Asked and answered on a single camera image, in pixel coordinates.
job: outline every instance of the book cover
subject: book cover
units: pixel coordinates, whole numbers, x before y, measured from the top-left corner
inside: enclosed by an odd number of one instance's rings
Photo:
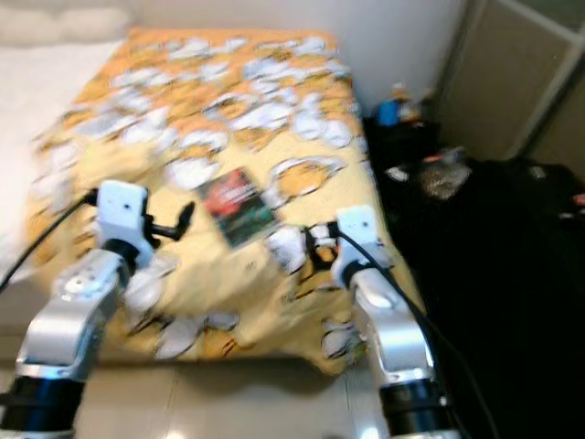
[[[231,248],[279,223],[243,168],[208,181],[197,188],[197,193]]]

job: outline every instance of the tiled floor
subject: tiled floor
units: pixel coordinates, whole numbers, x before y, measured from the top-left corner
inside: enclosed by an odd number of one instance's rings
[[[11,366],[0,369],[2,388]],[[365,366],[331,378],[296,359],[96,370],[78,439],[382,439]]]

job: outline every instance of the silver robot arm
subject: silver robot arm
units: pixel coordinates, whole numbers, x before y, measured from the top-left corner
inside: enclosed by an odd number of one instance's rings
[[[375,225],[370,207],[338,213],[339,231],[389,269],[391,262],[378,242]],[[390,283],[343,238],[339,240],[339,249],[332,275],[354,299],[356,326],[367,340],[368,362],[390,435],[397,439],[459,439],[460,433],[436,381],[431,350],[407,303],[397,292],[398,284]]]
[[[106,324],[136,268],[151,261],[160,241],[185,234],[194,204],[176,226],[154,224],[145,188],[104,181],[97,196],[99,249],[63,271],[47,305],[30,323],[16,360],[16,377],[3,395],[2,439],[64,439],[96,362]]]

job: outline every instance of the patterned blanket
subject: patterned blanket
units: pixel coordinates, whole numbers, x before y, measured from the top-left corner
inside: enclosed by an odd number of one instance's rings
[[[28,234],[104,178],[148,187],[158,223],[173,224],[195,201],[186,236],[163,241],[134,275],[108,336],[157,359],[281,353],[339,373],[363,350],[349,293],[329,273],[337,246],[327,224],[340,208],[377,211],[394,274],[417,299],[384,228],[365,147],[349,68],[330,36],[136,28],[39,139]],[[239,215],[238,206],[202,195],[235,169],[278,219],[241,245],[213,214]],[[81,210],[41,246],[41,282],[95,247],[95,215]],[[261,221],[242,214],[239,227],[244,220]]]

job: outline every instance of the white wall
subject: white wall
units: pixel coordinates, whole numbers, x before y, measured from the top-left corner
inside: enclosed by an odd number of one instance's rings
[[[341,42],[366,111],[403,81],[434,86],[466,0],[129,0],[152,27],[322,29]]]

